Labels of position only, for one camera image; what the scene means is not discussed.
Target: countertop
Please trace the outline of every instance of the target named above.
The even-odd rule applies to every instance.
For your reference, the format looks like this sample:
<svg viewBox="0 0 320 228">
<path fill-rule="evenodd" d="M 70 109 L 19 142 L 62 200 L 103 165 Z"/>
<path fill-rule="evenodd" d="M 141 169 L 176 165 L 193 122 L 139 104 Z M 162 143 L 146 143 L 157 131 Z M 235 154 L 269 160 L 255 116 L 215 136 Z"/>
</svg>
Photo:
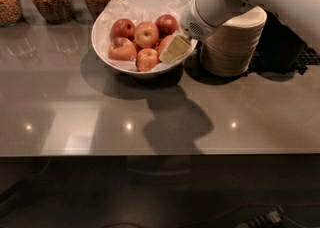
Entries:
<svg viewBox="0 0 320 228">
<path fill-rule="evenodd" d="M 0 28 L 0 156 L 320 153 L 320 66 L 219 78 L 198 55 L 151 80 L 108 67 L 83 0 Z"/>
</svg>

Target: stack of bowls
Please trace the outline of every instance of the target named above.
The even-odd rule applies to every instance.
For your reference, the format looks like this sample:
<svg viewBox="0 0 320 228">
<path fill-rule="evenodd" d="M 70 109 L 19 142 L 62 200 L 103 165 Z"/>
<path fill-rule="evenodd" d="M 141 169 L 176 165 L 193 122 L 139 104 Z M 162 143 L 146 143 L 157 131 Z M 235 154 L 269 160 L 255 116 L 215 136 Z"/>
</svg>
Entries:
<svg viewBox="0 0 320 228">
<path fill-rule="evenodd" d="M 266 12 L 255 7 L 224 23 L 203 41 L 200 52 L 202 66 L 221 77 L 243 74 L 248 69 L 266 19 Z"/>
</svg>

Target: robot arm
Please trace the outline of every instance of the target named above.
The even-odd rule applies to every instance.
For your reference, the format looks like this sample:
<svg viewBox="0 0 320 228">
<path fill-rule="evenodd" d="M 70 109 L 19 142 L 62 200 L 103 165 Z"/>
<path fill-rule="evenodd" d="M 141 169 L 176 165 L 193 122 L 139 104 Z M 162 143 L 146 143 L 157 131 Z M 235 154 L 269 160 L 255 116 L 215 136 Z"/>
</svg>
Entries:
<svg viewBox="0 0 320 228">
<path fill-rule="evenodd" d="M 254 6 L 275 14 L 320 53 L 320 0 L 191 0 L 182 13 L 181 26 L 192 38 L 203 40 Z"/>
</svg>

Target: dark floor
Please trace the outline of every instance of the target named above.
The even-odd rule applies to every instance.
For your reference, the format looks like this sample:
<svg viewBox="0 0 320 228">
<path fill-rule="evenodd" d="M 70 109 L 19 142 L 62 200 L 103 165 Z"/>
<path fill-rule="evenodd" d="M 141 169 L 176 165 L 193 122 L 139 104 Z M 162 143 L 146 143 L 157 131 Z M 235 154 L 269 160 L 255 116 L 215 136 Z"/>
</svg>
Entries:
<svg viewBox="0 0 320 228">
<path fill-rule="evenodd" d="M 285 217 L 274 227 L 299 227 L 286 218 L 320 226 L 317 155 L 38 158 L 33 165 L 37 175 L 0 197 L 1 228 L 235 228 L 275 206 Z"/>
</svg>

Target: paper bowl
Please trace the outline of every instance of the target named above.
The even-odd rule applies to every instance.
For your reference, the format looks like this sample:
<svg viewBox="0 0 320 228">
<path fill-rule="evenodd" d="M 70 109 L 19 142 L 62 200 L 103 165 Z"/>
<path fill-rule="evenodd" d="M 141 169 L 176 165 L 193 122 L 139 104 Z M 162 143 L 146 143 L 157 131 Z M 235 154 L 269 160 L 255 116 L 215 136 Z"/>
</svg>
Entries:
<svg viewBox="0 0 320 228">
<path fill-rule="evenodd" d="M 160 15 L 167 12 L 166 9 L 168 9 L 168 6 L 170 6 L 170 4 L 176 3 L 177 6 L 180 5 L 180 3 L 178 3 L 179 0 L 119 0 L 119 1 L 121 3 L 123 3 L 126 7 L 130 7 L 135 10 L 145 11 L 144 13 L 148 15 L 148 16 L 146 16 L 148 18 L 144 18 L 144 19 L 148 19 L 153 22 L 155 22 L 156 19 Z M 184 55 L 180 56 L 179 59 L 176 60 L 174 63 L 166 64 L 166 65 L 161 64 L 161 65 L 158 65 L 154 69 L 147 71 L 147 72 L 139 72 L 134 69 L 124 69 L 122 67 L 119 67 L 117 65 L 117 62 L 114 62 L 113 60 L 110 60 L 108 58 L 107 47 L 110 45 L 110 42 L 111 42 L 111 39 L 110 39 L 111 24 L 116 19 L 124 18 L 124 16 L 126 16 L 126 18 L 130 19 L 130 17 L 128 17 L 128 16 L 130 16 L 130 13 L 127 12 L 126 15 L 123 13 L 111 14 L 114 19 L 113 22 L 110 19 L 108 19 L 109 17 L 108 18 L 106 17 L 107 15 L 110 16 L 110 12 L 107 14 L 107 11 L 105 9 L 105 11 L 100 14 L 100 16 L 97 18 L 97 20 L 95 21 L 95 23 L 93 25 L 92 34 L 91 34 L 93 48 L 94 48 L 95 52 L 97 53 L 97 55 L 106 64 L 108 64 L 112 68 L 114 68 L 122 73 L 134 76 L 139 79 L 150 79 L 150 78 L 157 77 L 160 74 L 163 74 L 163 73 L 166 73 L 166 72 L 172 70 L 174 67 L 176 67 L 181 62 L 183 62 L 192 53 L 192 51 L 196 47 L 197 40 L 192 40 L 191 41 L 191 48 Z M 172 15 L 174 15 L 176 17 L 176 19 L 179 21 L 179 18 L 180 18 L 179 12 L 175 12 Z"/>
</svg>

